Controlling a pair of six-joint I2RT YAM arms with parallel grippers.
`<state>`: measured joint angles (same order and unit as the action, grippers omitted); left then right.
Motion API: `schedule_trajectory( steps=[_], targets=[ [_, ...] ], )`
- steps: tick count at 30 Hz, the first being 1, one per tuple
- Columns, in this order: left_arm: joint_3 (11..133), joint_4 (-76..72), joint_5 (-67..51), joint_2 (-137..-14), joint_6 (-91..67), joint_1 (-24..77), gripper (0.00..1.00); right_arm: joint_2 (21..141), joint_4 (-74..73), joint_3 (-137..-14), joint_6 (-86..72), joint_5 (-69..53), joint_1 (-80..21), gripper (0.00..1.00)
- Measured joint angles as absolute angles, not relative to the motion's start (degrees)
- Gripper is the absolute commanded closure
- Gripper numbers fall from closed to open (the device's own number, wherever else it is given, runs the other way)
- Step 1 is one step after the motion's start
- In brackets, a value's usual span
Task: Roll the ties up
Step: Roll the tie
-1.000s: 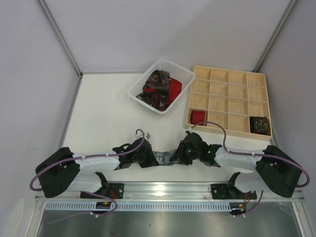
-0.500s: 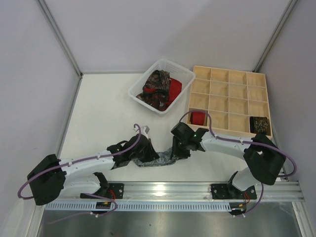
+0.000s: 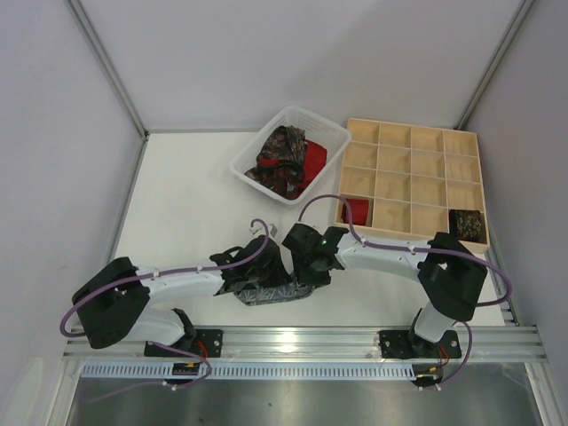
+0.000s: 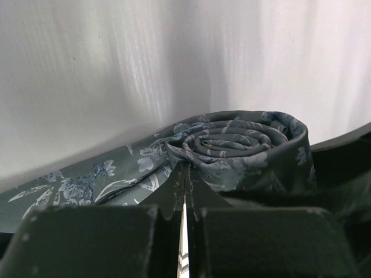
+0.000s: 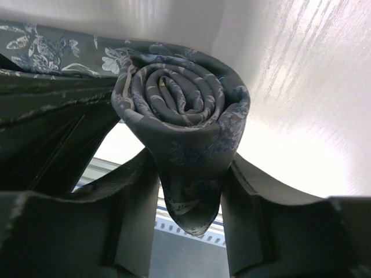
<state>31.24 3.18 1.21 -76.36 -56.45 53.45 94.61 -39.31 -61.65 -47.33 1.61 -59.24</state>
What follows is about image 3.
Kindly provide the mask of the blue-grey floral tie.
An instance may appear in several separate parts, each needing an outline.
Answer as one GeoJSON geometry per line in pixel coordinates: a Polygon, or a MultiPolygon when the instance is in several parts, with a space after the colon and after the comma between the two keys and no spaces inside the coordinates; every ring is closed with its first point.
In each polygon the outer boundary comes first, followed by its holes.
{"type": "Polygon", "coordinates": [[[235,294],[247,306],[284,304],[309,297],[315,290],[313,285],[302,284],[295,277],[288,283],[274,288],[244,289],[235,294]]]}

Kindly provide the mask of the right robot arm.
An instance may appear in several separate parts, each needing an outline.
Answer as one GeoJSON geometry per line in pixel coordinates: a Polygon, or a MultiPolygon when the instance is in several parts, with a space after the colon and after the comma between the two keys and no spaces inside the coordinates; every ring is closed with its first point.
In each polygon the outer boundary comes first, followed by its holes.
{"type": "Polygon", "coordinates": [[[296,223],[282,245],[292,255],[295,276],[303,284],[323,286],[333,270],[385,272],[419,283],[428,297],[407,334],[416,356],[436,350],[456,322],[472,319],[487,276],[487,267],[453,235],[431,240],[397,241],[355,235],[330,226],[324,233],[296,223]]]}

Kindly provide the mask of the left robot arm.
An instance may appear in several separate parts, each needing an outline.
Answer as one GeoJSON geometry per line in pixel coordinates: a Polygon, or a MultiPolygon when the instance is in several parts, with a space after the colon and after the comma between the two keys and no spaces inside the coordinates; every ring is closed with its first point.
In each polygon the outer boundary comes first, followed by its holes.
{"type": "Polygon", "coordinates": [[[294,290],[278,244],[266,235],[245,247],[216,253],[198,264],[169,270],[143,268],[124,256],[105,266],[75,292],[72,312],[91,348],[121,341],[153,341],[182,348],[194,339],[193,326],[179,308],[157,304],[193,296],[236,295],[244,304],[280,303],[294,290]]]}

